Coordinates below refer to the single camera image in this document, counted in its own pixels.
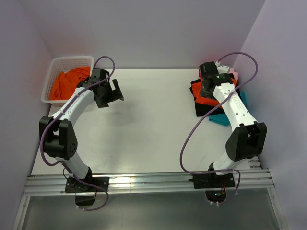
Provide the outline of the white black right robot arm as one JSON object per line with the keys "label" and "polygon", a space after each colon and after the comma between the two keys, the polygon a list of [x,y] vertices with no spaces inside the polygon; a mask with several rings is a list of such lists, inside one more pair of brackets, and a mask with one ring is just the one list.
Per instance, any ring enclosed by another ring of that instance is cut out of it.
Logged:
{"label": "white black right robot arm", "polygon": [[199,66],[201,96],[215,98],[222,104],[232,134],[225,144],[225,153],[208,169],[209,173],[195,175],[195,188],[234,187],[233,170],[241,163],[262,153],[267,126],[259,123],[247,110],[235,89],[233,74],[218,70],[214,62]]}

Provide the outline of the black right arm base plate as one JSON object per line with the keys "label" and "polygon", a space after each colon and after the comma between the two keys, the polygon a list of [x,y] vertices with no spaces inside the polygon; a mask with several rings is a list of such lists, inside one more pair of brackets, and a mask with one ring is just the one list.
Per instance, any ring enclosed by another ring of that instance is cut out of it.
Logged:
{"label": "black right arm base plate", "polygon": [[193,174],[189,182],[193,183],[195,189],[235,187],[232,173],[225,175],[217,175],[216,173],[202,175]]}

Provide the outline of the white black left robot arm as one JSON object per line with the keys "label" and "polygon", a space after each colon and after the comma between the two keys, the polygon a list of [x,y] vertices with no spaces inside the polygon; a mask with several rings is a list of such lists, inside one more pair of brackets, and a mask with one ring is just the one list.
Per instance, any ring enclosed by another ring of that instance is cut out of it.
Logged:
{"label": "white black left robot arm", "polygon": [[45,155],[62,163],[69,172],[68,184],[77,192],[88,192],[94,185],[92,170],[77,153],[78,141],[74,125],[85,108],[95,102],[98,108],[106,108],[109,103],[123,100],[116,79],[111,73],[93,68],[91,76],[80,81],[70,99],[52,116],[44,116],[39,121],[41,157]]}

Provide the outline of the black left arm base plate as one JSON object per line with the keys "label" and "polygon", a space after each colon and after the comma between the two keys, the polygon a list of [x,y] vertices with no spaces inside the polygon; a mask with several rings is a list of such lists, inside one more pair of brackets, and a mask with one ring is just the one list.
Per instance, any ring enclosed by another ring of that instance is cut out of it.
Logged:
{"label": "black left arm base plate", "polygon": [[108,186],[109,177],[93,177],[83,183],[69,177],[64,191],[65,193],[104,192],[108,190]]}

